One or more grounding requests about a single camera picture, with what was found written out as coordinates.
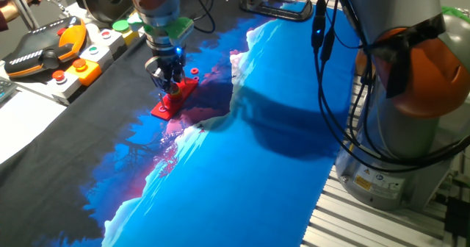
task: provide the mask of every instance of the robot end effector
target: robot end effector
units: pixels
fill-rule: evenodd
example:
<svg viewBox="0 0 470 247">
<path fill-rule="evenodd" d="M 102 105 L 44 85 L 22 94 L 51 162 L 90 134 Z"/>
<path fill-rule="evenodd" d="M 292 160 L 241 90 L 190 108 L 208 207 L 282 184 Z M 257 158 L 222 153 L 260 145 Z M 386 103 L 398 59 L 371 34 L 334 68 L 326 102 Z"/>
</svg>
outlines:
<svg viewBox="0 0 470 247">
<path fill-rule="evenodd" d="M 189 18 L 179 18 L 179 0 L 132 0 L 138 12 L 129 19 L 133 30 L 144 27 L 153 57 L 145 63 L 155 86 L 174 93 L 176 82 L 184 78 L 186 57 L 182 47 L 194 28 Z"/>
</svg>

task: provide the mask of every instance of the black cable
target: black cable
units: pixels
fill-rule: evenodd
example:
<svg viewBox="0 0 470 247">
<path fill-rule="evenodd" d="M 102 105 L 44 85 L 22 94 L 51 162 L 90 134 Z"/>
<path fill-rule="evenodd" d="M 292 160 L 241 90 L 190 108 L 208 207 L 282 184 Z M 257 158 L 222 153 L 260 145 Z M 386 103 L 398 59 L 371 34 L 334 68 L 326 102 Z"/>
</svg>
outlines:
<svg viewBox="0 0 470 247">
<path fill-rule="evenodd" d="M 335 3 L 335 11 L 333 11 L 333 21 L 332 21 L 332 27 L 334 27 L 334 23 L 335 23 L 335 18 L 336 18 L 336 10 L 337 10 L 337 2 Z M 318 76 L 318 79 L 319 79 L 319 104 L 320 104 L 320 109 L 321 111 L 323 112 L 323 117 L 325 119 L 325 122 L 328 123 L 329 125 L 329 129 L 332 131 L 332 134 L 334 134 L 336 140 L 339 140 L 336 136 L 336 134 L 334 133 L 334 131 L 331 129 L 330 127 L 330 124 L 329 124 L 329 121 L 327 120 L 326 118 L 326 115 L 324 114 L 324 110 L 323 110 L 323 104 L 325 104 L 325 107 L 328 111 L 328 114 L 330 116 L 330 118 L 333 120 L 333 122 L 335 122 L 336 124 L 336 127 L 338 129 L 340 129 L 340 131 L 343 133 L 343 135 L 348 138 L 350 141 L 351 139 L 349 138 L 349 136 L 347 136 L 345 134 L 345 132 L 342 130 L 342 127 L 339 125 L 339 123 L 337 122 L 336 118 L 334 117 L 334 114 L 330 111 L 329 107 L 328 107 L 328 103 L 326 102 L 326 99 L 325 99 L 325 96 L 324 96 L 324 93 L 323 93 L 323 89 L 322 89 L 322 75 L 323 75 L 323 70 L 324 70 L 324 64 L 326 63 L 326 61 L 328 61 L 329 59 L 329 56 L 330 56 L 330 53 L 331 53 L 331 48 L 333 47 L 333 42 L 334 42 L 334 35 L 333 35 L 333 32 L 332 32 L 332 29 L 330 29 L 330 31 L 327 33 L 327 37 L 325 38 L 325 44 L 324 44 L 324 49 L 322 50 L 322 70 L 319 71 L 319 66 L 318 66 L 318 63 L 316 62 L 316 70 L 317 70 L 317 76 Z M 372 64 L 371 64 L 371 61 L 370 61 L 370 58 L 369 58 L 369 61 L 368 61 L 368 67 L 367 67 L 367 76 L 369 77 L 369 80 L 372 80 Z M 362 94 L 362 91 L 364 90 L 364 85 L 361 87 L 361 92 L 360 94 Z M 371 95 L 371 92 L 372 92 L 372 87 L 369 86 L 368 88 L 368 91 L 369 91 L 369 96 Z M 407 162 L 399 162 L 397 160 L 393 160 L 393 159 L 390 159 L 390 158 L 387 158 L 387 157 L 376 157 L 375 155 L 373 154 L 369 154 L 371 155 L 372 157 L 375 157 L 375 159 L 377 160 L 380 160 L 382 162 L 387 162 L 387 163 L 393 163 L 393 164 L 398 164 L 398 165 L 408 165 L 408 166 L 414 166 L 414 165 L 417 165 L 418 168 L 423 168 L 423 167 L 427 167 L 429 165 L 432 165 L 432 164 L 435 164 L 437 162 L 440 162 L 442 160 L 446 160 L 448 158 L 450 158 L 451 156 L 453 155 L 456 155 L 458 152 L 460 152 L 460 150 L 462 148 L 465 148 L 468 144 L 470 144 L 470 137 L 467 137 L 465 139 L 463 139 L 462 141 L 460 141 L 459 143 L 453 143 L 449 146 L 446 146 L 446 147 L 443 147 L 443 148 L 440 148 L 439 150 L 437 151 L 434 151 L 430 154 L 427 154 L 426 156 L 422 156 L 422 157 L 416 157 L 416 158 L 413 158 L 413 159 L 418 159 L 418 160 L 410 160 Z M 445 153 L 443 154 L 439 154 L 440 152 L 442 151 L 445 151 L 447 148 L 449 148 L 448 151 L 446 151 Z M 395 171 L 395 172 L 401 172 L 401 171 L 414 171 L 418 168 L 408 168 L 408 169 L 402 169 L 402 170 L 398 170 L 398 171 Z"/>
<path fill-rule="evenodd" d="M 206 7 L 209 5 L 209 1 L 210 1 L 210 0 L 206 0 L 206 3 L 204 4 L 204 5 L 206 5 Z M 195 18 L 196 18 L 196 15 L 197 15 L 197 14 L 199 13 L 199 11 L 201 11 L 201 10 L 203 10 L 202 7 L 199 8 L 196 12 L 194 12 L 193 15 L 189 16 L 189 18 L 191 18 L 191 19 L 194 21 Z"/>
<path fill-rule="evenodd" d="M 212 11 L 212 7 L 214 6 L 214 0 L 211 0 L 211 4 L 209 5 L 209 12 Z M 197 20 L 200 20 L 202 18 L 205 18 L 207 15 L 207 13 L 201 15 L 201 16 L 198 16 L 197 18 L 194 18 L 193 21 L 197 21 Z"/>
<path fill-rule="evenodd" d="M 327 43 L 327 41 L 329 41 L 329 43 L 332 43 L 331 40 L 329 40 L 328 38 L 325 38 L 325 42 Z M 326 117 L 326 114 L 325 114 L 325 111 L 323 110 L 323 102 L 325 101 L 324 99 L 322 99 L 322 97 L 324 97 L 324 92 L 323 92 L 323 88 L 322 88 L 322 79 L 323 79 L 323 73 L 325 71 L 325 62 L 324 61 L 322 63 L 322 67 L 320 68 L 319 67 L 319 60 L 318 60 L 318 53 L 315 53 L 315 68 L 316 68 L 316 72 L 317 72 L 317 79 L 318 79 L 318 83 L 319 83 L 319 89 L 318 89 L 318 101 L 319 101 L 319 107 L 320 107 L 320 112 L 322 113 L 322 117 L 324 118 L 325 120 L 325 123 L 327 124 L 329 130 L 331 131 L 331 133 L 333 134 L 333 136 L 335 137 L 336 141 L 341 145 L 341 147 L 346 151 L 348 152 L 353 158 L 355 158 L 357 161 L 359 161 L 360 163 L 362 163 L 363 165 L 367 166 L 367 167 L 370 167 L 371 169 L 374 169 L 374 170 L 377 170 L 377 171 L 382 171 L 382 172 L 388 172 L 388 173 L 403 173 L 403 172 L 409 172 L 409 171 L 415 171 L 415 170 L 419 170 L 421 168 L 425 168 L 425 167 L 428 167 L 430 165 L 433 165 L 433 164 L 436 164 L 442 160 L 446 160 L 448 159 L 449 157 L 451 157 L 452 155 L 451 154 L 448 154 L 448 157 L 436 157 L 436 158 L 433 158 L 431 160 L 427 160 L 425 162 L 420 162 L 419 165 L 415 166 L 415 167 L 411 167 L 411 168 L 405 168 L 405 169 L 398 169 L 398 170 L 389 170 L 389 169 L 385 169 L 385 168 L 378 168 L 378 167 L 375 167 L 373 165 L 370 165 L 366 162 L 364 162 L 363 160 L 361 160 L 359 157 L 357 157 L 354 153 L 351 152 L 351 150 L 348 149 L 348 147 L 346 147 L 343 142 L 338 138 L 338 136 L 336 135 L 336 133 L 334 132 L 333 128 L 331 127 L 330 125 L 330 122 L 328 120 L 328 118 Z M 457 150 L 460 150 L 462 148 L 464 148 L 467 144 L 465 143 L 466 141 L 461 141 L 460 143 L 458 143 L 458 145 L 455 147 Z"/>
<path fill-rule="evenodd" d="M 330 25 L 331 25 L 331 18 L 330 18 L 330 15 L 328 15 L 328 12 L 326 12 L 326 17 L 328 18 L 328 21 L 330 22 Z M 356 46 L 356 47 L 353 47 L 353 46 L 348 46 L 346 45 L 343 41 L 341 41 L 341 39 L 339 38 L 338 34 L 336 33 L 336 31 L 334 32 L 335 33 L 335 37 L 336 39 L 340 42 L 340 44 L 342 44 L 345 48 L 348 48 L 348 49 L 362 49 L 364 46 L 363 45 L 360 45 L 360 46 Z"/>
<path fill-rule="evenodd" d="M 207 7 L 204 5 L 203 1 L 202 0 L 198 0 L 198 1 L 199 1 L 200 5 L 203 7 L 204 11 L 206 11 L 206 14 L 209 17 L 209 19 L 211 20 L 212 29 L 208 31 L 208 30 L 205 30 L 205 29 L 201 29 L 201 28 L 197 27 L 196 25 L 194 25 L 194 29 L 198 30 L 199 32 L 206 33 L 206 34 L 214 33 L 214 31 L 215 31 L 214 19 L 212 18 L 211 13 L 207 10 Z"/>
</svg>

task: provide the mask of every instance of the green button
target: green button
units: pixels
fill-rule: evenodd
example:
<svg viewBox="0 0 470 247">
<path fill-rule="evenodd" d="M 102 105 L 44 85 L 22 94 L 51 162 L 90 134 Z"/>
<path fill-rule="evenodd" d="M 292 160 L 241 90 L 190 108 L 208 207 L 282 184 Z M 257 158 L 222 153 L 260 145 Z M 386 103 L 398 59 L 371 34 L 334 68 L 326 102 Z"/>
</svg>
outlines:
<svg viewBox="0 0 470 247">
<path fill-rule="evenodd" d="M 126 20 L 119 20 L 112 25 L 112 28 L 118 32 L 126 32 L 129 30 L 129 23 Z"/>
</svg>

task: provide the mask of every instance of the cable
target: cable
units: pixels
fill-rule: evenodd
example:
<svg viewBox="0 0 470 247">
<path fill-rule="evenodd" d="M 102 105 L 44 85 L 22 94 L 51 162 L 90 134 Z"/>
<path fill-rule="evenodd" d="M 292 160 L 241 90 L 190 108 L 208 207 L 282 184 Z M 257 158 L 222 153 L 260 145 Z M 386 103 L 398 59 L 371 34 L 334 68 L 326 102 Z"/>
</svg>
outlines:
<svg viewBox="0 0 470 247">
<path fill-rule="evenodd" d="M 210 0 L 206 0 L 206 3 L 204 4 L 204 5 L 206 5 L 206 7 L 209 5 L 209 1 L 210 1 Z M 194 21 L 194 20 L 195 20 L 195 17 L 196 17 L 196 15 L 197 15 L 197 14 L 198 14 L 198 12 L 199 12 L 199 11 L 201 11 L 201 10 L 203 10 L 203 8 L 202 8 L 202 7 L 201 7 L 201 8 L 199 8 L 199 9 L 198 9 L 196 12 L 194 12 L 194 14 L 193 14 L 193 15 L 189 16 L 189 18 L 191 18 L 191 19 Z"/>
<path fill-rule="evenodd" d="M 328 12 L 326 12 L 326 17 L 328 18 L 328 21 L 330 21 L 330 25 L 331 25 L 331 18 L 330 18 L 330 15 L 328 15 Z M 335 33 L 335 37 L 336 39 L 340 42 L 340 44 L 342 44 L 345 48 L 347 49 L 362 49 L 364 46 L 363 45 L 360 45 L 360 46 L 356 46 L 356 47 L 353 47 L 353 46 L 348 46 L 346 45 L 343 41 L 341 41 L 341 39 L 339 38 L 339 36 L 337 35 L 336 31 L 334 32 Z"/>
<path fill-rule="evenodd" d="M 212 7 L 214 6 L 214 0 L 211 0 L 211 4 L 209 5 L 209 12 L 212 11 Z M 205 14 L 201 15 L 201 16 L 198 16 L 197 18 L 194 18 L 193 21 L 197 21 L 197 20 L 200 20 L 202 18 L 205 18 L 206 15 L 208 15 L 208 13 L 206 12 Z"/>
<path fill-rule="evenodd" d="M 194 29 L 198 30 L 199 32 L 206 33 L 206 34 L 214 33 L 214 31 L 215 31 L 214 19 L 212 18 L 211 13 L 207 10 L 207 7 L 204 5 L 203 1 L 202 0 L 198 0 L 198 1 L 199 1 L 200 5 L 203 7 L 204 11 L 206 11 L 206 14 L 209 17 L 209 19 L 211 20 L 212 29 L 208 31 L 208 30 L 205 30 L 205 29 L 201 29 L 201 28 L 197 27 L 196 25 L 194 25 Z"/>
<path fill-rule="evenodd" d="M 321 6 L 324 6 L 322 3 L 320 3 L 321 0 L 319 0 L 319 2 L 317 2 L 317 6 L 319 6 L 319 4 Z M 337 5 L 338 5 L 338 2 L 335 3 L 335 11 L 333 11 L 333 21 L 332 21 L 332 28 L 334 27 L 334 24 L 335 24 L 335 21 L 336 21 L 336 11 L 337 11 Z M 351 138 L 349 138 L 349 136 L 347 136 L 344 132 L 344 130 L 342 129 L 342 127 L 339 125 L 339 123 L 337 122 L 337 120 L 334 118 L 334 115 L 333 113 L 329 110 L 329 107 L 328 107 L 328 103 L 326 102 L 326 99 L 325 99 L 325 96 L 324 96 L 324 93 L 323 93 L 323 89 L 322 89 L 322 75 L 323 75 L 323 72 L 324 72 L 324 66 L 325 66 L 325 63 L 326 61 L 329 60 L 329 57 L 330 57 L 330 53 L 331 53 L 331 49 L 333 47 L 333 42 L 334 42 L 334 38 L 335 38 L 335 35 L 333 33 L 333 30 L 330 29 L 328 31 L 328 33 L 326 34 L 325 36 L 325 44 L 323 44 L 323 50 L 322 50 L 322 67 L 320 68 L 319 67 L 319 64 L 318 64 L 318 47 L 322 46 L 322 41 L 323 41 L 323 36 L 322 35 L 318 35 L 318 34 L 321 34 L 323 33 L 324 31 L 324 25 L 322 26 L 321 23 L 316 23 L 314 22 L 313 24 L 313 32 L 312 32 L 312 46 L 314 47 L 314 54 L 315 54 L 315 60 L 316 60 L 316 64 L 315 64 L 315 67 L 316 67 L 316 72 L 317 72 L 317 78 L 318 78 L 318 82 L 319 82 L 319 105 L 320 105 L 320 109 L 322 111 L 322 116 L 323 118 L 325 119 L 325 122 L 327 123 L 328 125 L 328 128 L 329 130 L 332 132 L 333 136 L 336 138 L 336 140 L 341 144 L 341 147 L 343 147 L 345 150 L 347 150 L 350 154 L 351 152 L 349 151 L 349 149 L 347 149 L 344 144 L 337 138 L 336 136 L 336 133 L 333 131 L 333 129 L 331 128 L 330 126 L 330 122 L 329 120 L 326 118 L 326 115 L 325 115 L 325 111 L 323 110 L 323 104 L 325 105 L 327 111 L 328 111 L 328 114 L 330 116 L 330 119 L 333 120 L 333 122 L 335 122 L 335 125 L 336 127 L 343 133 L 343 135 L 348 138 L 352 144 L 354 145 L 359 145 L 359 148 L 360 147 L 360 144 L 359 143 L 354 143 Z M 359 33 L 358 34 L 360 37 L 364 38 L 364 35 Z M 369 81 L 372 80 L 372 62 L 370 60 L 370 55 L 369 55 L 369 60 L 368 60 L 368 70 L 367 70 L 367 77 L 369 78 Z M 368 88 L 368 92 L 369 92 L 369 96 L 371 95 L 371 89 L 372 89 L 372 86 L 369 86 Z M 387 170 L 387 169 L 382 169 L 382 168 L 375 168 L 375 167 L 371 167 L 371 168 L 374 168 L 376 170 L 379 170 L 379 171 L 387 171 L 387 172 L 405 172 L 405 171 L 414 171 L 414 170 L 417 170 L 419 168 L 424 168 L 424 167 L 427 167 L 429 165 L 432 165 L 432 164 L 435 164 L 437 162 L 440 162 L 442 160 L 446 160 L 448 159 L 449 157 L 457 154 L 458 152 L 461 151 L 462 148 L 465 148 L 468 144 L 470 144 L 470 136 L 462 139 L 459 143 L 453 143 L 449 146 L 446 146 L 446 147 L 443 147 L 443 148 L 440 148 L 439 150 L 437 151 L 434 151 L 432 153 L 429 153 L 427 154 L 426 156 L 422 156 L 422 157 L 415 157 L 415 158 L 412 158 L 411 160 L 407 160 L 407 161 L 404 161 L 404 162 L 400 162 L 400 161 L 397 161 L 397 160 L 393 160 L 391 158 L 388 158 L 388 157 L 378 157 L 378 156 L 375 156 L 373 154 L 369 154 L 371 157 L 374 157 L 375 159 L 377 160 L 380 160 L 381 162 L 387 162 L 387 163 L 393 163 L 393 164 L 396 164 L 396 165 L 401 165 L 401 166 L 415 166 L 413 168 L 406 168 L 406 169 L 400 169 L 400 170 Z M 355 156 L 354 154 L 351 154 L 351 156 L 353 156 L 355 159 L 358 159 L 360 162 L 364 163 L 362 160 L 360 160 L 359 158 L 357 158 L 357 156 Z"/>
</svg>

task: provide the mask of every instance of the label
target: label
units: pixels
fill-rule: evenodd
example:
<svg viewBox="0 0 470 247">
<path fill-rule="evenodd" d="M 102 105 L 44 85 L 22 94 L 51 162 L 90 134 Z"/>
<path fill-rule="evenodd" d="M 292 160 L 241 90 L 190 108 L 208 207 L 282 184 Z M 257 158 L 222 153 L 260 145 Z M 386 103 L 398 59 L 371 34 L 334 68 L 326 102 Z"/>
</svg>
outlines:
<svg viewBox="0 0 470 247">
<path fill-rule="evenodd" d="M 400 193 L 404 178 L 396 178 L 372 170 L 364 165 L 359 166 L 354 183 L 360 188 L 377 196 L 395 199 Z"/>
</svg>

